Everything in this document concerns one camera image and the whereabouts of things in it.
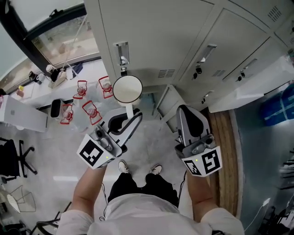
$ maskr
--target locker handle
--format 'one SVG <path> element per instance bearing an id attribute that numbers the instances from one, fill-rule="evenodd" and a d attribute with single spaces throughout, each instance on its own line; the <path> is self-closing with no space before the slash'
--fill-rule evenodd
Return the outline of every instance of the locker handle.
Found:
<path id="1" fill-rule="evenodd" d="M 251 65 L 253 65 L 256 61 L 257 61 L 256 58 L 253 59 L 252 61 L 250 61 L 250 62 L 248 63 L 248 65 L 246 65 L 246 66 L 243 68 L 243 70 L 248 69 L 248 68 L 249 68 Z"/>
<path id="2" fill-rule="evenodd" d="M 204 51 L 204 55 L 202 57 L 202 59 L 200 61 L 198 61 L 197 63 L 201 64 L 201 63 L 205 63 L 207 61 L 207 58 L 211 55 L 211 53 L 213 52 L 213 50 L 217 47 L 217 45 L 208 45 Z"/>
<path id="3" fill-rule="evenodd" d="M 122 43 L 114 43 L 116 55 L 118 57 L 118 63 L 120 66 L 127 65 L 130 63 L 129 58 L 129 43 L 122 42 Z"/>

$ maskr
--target person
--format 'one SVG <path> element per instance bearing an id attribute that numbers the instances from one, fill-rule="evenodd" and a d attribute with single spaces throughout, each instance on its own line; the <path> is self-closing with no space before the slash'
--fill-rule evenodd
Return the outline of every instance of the person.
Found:
<path id="1" fill-rule="evenodd" d="M 218 208 L 205 178 L 187 172 L 187 184 L 195 221 L 179 213 L 178 197 L 171 183 L 155 165 L 146 175 L 146 185 L 137 187 L 125 161 L 113 184 L 105 221 L 94 222 L 94 204 L 106 167 L 88 168 L 79 180 L 70 210 L 62 214 L 57 235 L 243 235 L 241 222 Z"/>

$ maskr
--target white t-shirt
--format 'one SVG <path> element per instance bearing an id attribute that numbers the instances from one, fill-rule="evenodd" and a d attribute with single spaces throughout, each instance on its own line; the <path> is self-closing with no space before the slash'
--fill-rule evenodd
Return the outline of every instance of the white t-shirt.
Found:
<path id="1" fill-rule="evenodd" d="M 207 212 L 196 223 L 159 197 L 127 194 L 110 201 L 105 221 L 94 222 L 77 210 L 63 213 L 57 235 L 211 235 L 213 230 L 244 235 L 241 222 L 223 208 Z"/>

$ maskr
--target window frame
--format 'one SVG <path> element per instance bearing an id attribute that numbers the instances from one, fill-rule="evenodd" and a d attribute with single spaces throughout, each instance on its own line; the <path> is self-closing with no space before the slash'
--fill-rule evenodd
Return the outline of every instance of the window frame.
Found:
<path id="1" fill-rule="evenodd" d="M 28 31 L 9 0 L 0 0 L 0 23 L 15 44 L 45 75 L 49 75 L 46 71 L 46 67 L 51 63 L 34 45 L 32 40 L 54 27 L 78 17 L 85 16 L 86 14 L 86 8 L 83 3 L 64 10 L 55 10 L 46 20 Z M 74 66 L 78 63 L 85 63 L 99 59 L 101 59 L 100 53 L 96 52 L 70 59 L 67 62 L 70 66 Z M 61 68 L 63 62 L 53 66 Z M 30 82 L 32 81 L 27 77 L 23 81 L 9 88 L 7 93 L 9 94 L 17 90 L 20 84 L 28 84 Z"/>

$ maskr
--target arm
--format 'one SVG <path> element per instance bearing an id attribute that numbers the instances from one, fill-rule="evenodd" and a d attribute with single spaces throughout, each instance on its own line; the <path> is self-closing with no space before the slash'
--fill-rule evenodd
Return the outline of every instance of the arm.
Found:
<path id="1" fill-rule="evenodd" d="M 218 206 L 215 204 L 206 178 L 192 176 L 187 171 L 187 183 L 189 195 L 192 200 L 194 218 L 196 222 L 200 222 L 207 212 Z"/>
<path id="2" fill-rule="evenodd" d="M 101 189 L 106 167 L 88 168 L 73 193 L 71 210 L 79 210 L 94 218 L 94 204 Z"/>

